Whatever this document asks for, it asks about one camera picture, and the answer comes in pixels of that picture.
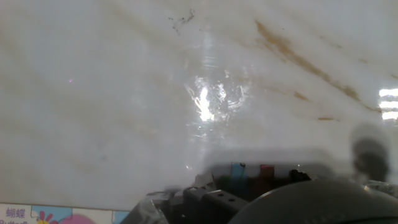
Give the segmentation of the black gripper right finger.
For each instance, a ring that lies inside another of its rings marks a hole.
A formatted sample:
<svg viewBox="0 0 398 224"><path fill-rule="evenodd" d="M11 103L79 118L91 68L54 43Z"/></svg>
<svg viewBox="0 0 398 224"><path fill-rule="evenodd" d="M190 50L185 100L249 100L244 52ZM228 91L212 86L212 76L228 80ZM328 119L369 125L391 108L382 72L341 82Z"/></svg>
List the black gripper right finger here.
<svg viewBox="0 0 398 224"><path fill-rule="evenodd" d="M289 171L289 181L290 183L305 182L311 180L310 176L305 172L300 172L299 170Z"/></svg>

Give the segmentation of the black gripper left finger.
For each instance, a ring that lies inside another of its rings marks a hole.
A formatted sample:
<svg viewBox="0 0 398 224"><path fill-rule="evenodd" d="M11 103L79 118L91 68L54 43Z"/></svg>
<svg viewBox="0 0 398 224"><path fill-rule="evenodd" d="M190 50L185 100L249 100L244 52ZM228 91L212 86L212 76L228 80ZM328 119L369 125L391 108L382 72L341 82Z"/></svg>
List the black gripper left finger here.
<svg viewBox="0 0 398 224"><path fill-rule="evenodd" d="M185 189L147 194L121 224L212 224L228 223L248 204L217 189L213 174L197 175Z"/></svg>

